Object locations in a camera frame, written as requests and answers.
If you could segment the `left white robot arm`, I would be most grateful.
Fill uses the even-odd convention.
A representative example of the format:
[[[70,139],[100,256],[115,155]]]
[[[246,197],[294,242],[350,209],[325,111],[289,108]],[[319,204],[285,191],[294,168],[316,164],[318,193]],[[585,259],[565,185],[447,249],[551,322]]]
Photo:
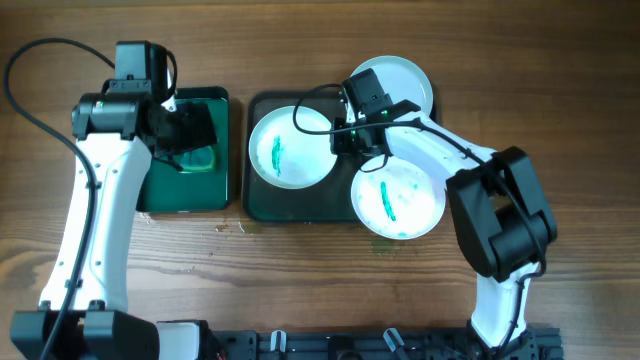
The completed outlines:
[[[168,110],[144,80],[82,96],[72,113],[78,150],[57,263],[35,311],[10,338],[27,359],[220,359],[204,320],[152,323],[128,312],[126,268],[143,182],[156,154],[211,142],[206,108]]]

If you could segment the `large dark serving tray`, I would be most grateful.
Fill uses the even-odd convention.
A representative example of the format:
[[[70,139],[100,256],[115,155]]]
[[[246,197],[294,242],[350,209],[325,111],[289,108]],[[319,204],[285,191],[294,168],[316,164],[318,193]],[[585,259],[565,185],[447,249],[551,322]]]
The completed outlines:
[[[350,188],[363,158],[338,157],[331,172],[308,188],[287,190],[262,179],[249,158],[249,138],[256,124],[269,112],[294,106],[305,91],[264,91],[254,96],[248,106],[242,207],[253,220],[270,223],[358,223],[351,204]],[[345,109],[337,95],[325,91],[306,98],[302,104],[334,120],[344,117]]]

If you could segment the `white plate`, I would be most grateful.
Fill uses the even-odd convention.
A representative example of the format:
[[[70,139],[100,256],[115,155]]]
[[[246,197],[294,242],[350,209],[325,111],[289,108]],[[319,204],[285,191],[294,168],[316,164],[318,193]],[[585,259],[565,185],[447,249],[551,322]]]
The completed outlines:
[[[280,107],[263,116],[252,130],[248,145],[250,163],[257,174],[287,190],[315,185],[337,161],[328,135],[309,135],[294,126],[294,109]]]
[[[417,166],[383,155],[367,161],[351,184],[351,202],[359,220],[374,233],[410,240],[430,232],[441,220],[446,195]]]
[[[383,55],[360,64],[351,75],[372,69],[382,89],[393,103],[409,100],[418,105],[431,119],[434,118],[434,92],[431,82],[412,61],[399,56]]]

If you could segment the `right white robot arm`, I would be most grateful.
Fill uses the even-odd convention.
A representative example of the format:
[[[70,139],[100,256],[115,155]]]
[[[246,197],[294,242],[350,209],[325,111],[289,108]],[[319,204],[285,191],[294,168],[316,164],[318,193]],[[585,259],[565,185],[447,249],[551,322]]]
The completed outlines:
[[[498,359],[527,331],[530,282],[544,275],[557,224],[527,154],[477,146],[422,111],[381,110],[330,129],[331,150],[366,156],[351,184],[358,219],[409,240],[451,212],[458,246],[477,274],[474,343]]]

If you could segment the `white plate top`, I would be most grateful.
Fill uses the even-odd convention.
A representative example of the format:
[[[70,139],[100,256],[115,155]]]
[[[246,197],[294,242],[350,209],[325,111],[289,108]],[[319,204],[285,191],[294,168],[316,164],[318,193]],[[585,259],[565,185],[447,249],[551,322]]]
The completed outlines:
[[[360,64],[351,75],[372,69],[382,89],[393,103],[409,100],[418,105],[431,119],[434,118],[434,92],[431,82],[412,61],[399,56],[383,55]]]

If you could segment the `white plate bottom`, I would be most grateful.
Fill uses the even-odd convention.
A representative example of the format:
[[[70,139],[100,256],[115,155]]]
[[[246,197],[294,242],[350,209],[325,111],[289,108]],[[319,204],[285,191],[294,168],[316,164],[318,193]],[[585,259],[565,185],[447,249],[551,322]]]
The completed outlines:
[[[359,220],[374,233],[410,240],[430,232],[441,220],[446,195],[417,166],[383,155],[367,161],[351,184],[351,202]]]

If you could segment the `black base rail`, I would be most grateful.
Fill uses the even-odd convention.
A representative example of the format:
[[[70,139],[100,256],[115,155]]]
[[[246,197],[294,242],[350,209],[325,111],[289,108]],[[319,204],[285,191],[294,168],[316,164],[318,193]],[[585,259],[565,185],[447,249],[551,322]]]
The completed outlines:
[[[527,329],[504,351],[490,349],[465,328],[366,333],[271,333],[213,331],[205,321],[156,324],[161,359],[337,360],[337,359],[562,359],[557,328]]]

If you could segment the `green yellow sponge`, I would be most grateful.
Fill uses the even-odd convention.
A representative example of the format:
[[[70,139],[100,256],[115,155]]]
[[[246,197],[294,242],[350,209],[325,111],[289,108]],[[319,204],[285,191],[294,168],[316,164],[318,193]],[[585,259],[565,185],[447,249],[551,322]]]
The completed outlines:
[[[215,168],[216,156],[212,146],[176,155],[174,161],[184,173],[209,172]]]

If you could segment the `small green water tray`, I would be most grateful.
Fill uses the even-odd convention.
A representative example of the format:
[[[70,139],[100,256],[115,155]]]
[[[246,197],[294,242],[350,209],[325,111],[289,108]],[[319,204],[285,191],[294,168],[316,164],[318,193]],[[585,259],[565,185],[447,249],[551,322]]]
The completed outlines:
[[[174,157],[154,159],[144,179],[136,210],[146,213],[216,211],[230,203],[230,104],[222,87],[181,88],[177,108],[186,102],[206,103],[217,143],[215,168],[209,172],[184,173]]]

